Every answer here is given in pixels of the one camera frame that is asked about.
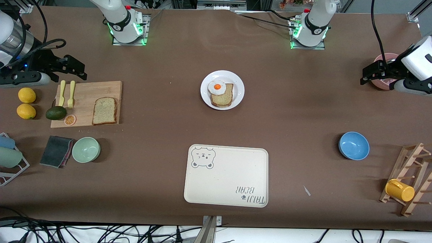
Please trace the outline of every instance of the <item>yellow lemon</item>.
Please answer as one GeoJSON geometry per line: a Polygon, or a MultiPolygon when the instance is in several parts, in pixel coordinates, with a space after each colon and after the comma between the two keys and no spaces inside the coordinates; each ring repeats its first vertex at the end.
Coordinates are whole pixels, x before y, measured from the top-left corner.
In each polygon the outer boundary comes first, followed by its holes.
{"type": "Polygon", "coordinates": [[[22,103],[33,103],[36,100],[36,93],[30,88],[22,88],[18,92],[18,98],[22,103]]]}
{"type": "Polygon", "coordinates": [[[36,116],[35,108],[29,104],[19,105],[18,108],[16,108],[16,113],[19,115],[19,117],[26,120],[33,119],[36,116]]]}

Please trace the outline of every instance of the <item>bowl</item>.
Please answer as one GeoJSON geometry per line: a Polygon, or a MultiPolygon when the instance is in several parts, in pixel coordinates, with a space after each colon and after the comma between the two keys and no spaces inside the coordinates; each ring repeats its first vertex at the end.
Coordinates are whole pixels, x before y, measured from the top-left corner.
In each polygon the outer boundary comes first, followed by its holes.
{"type": "Polygon", "coordinates": [[[83,137],[72,148],[72,157],[79,163],[95,160],[101,152],[101,146],[92,137],[83,137]]]}
{"type": "Polygon", "coordinates": [[[369,143],[360,133],[350,131],[340,138],[339,150],[350,160],[362,160],[369,154],[369,143]]]}
{"type": "MultiPolygon", "coordinates": [[[[391,63],[393,59],[397,58],[397,54],[395,53],[384,53],[385,56],[385,60],[387,61],[387,63],[391,63]]],[[[382,55],[377,56],[377,58],[375,58],[375,61],[378,60],[382,60],[382,55]]],[[[396,81],[396,79],[391,79],[391,78],[387,78],[387,79],[374,79],[372,80],[372,83],[377,86],[378,88],[382,89],[382,90],[390,90],[389,84],[396,81]]]]}

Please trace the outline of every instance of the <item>bread slice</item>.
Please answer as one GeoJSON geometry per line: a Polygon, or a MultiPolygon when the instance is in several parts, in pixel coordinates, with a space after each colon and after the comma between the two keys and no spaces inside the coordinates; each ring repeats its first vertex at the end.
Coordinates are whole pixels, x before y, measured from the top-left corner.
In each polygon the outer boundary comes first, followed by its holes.
{"type": "Polygon", "coordinates": [[[117,102],[112,97],[102,97],[95,101],[93,125],[116,124],[117,102]]]}
{"type": "Polygon", "coordinates": [[[232,89],[233,89],[233,87],[234,87],[234,84],[227,83],[226,84],[226,90],[225,90],[224,94],[222,94],[220,96],[216,96],[216,95],[212,94],[212,97],[211,97],[212,105],[214,105],[216,107],[220,107],[220,108],[230,106],[232,103],[232,89]]]}

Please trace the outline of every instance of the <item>fork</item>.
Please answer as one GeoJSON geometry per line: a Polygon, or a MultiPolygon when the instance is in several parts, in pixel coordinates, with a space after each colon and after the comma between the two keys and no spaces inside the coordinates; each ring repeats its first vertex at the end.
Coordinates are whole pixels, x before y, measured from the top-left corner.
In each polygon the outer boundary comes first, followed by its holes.
{"type": "Polygon", "coordinates": [[[67,101],[67,107],[69,107],[69,109],[73,108],[73,92],[75,92],[75,81],[71,81],[70,82],[70,98],[67,101]]]}
{"type": "Polygon", "coordinates": [[[66,80],[62,80],[60,82],[60,99],[58,102],[58,106],[63,106],[64,104],[64,88],[66,87],[66,80]]]}

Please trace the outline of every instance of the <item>cup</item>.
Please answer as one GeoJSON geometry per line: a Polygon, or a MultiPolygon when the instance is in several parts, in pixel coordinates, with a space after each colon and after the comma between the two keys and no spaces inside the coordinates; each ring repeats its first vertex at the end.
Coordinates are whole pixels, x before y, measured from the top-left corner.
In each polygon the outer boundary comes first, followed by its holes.
{"type": "Polygon", "coordinates": [[[391,179],[385,185],[385,193],[402,201],[411,201],[416,191],[412,186],[402,183],[396,179],[391,179]]]}
{"type": "Polygon", "coordinates": [[[15,148],[15,140],[8,137],[0,136],[0,147],[7,147],[13,149],[15,148]]]}
{"type": "Polygon", "coordinates": [[[0,147],[0,166],[13,168],[21,162],[22,153],[20,151],[0,147]]]}

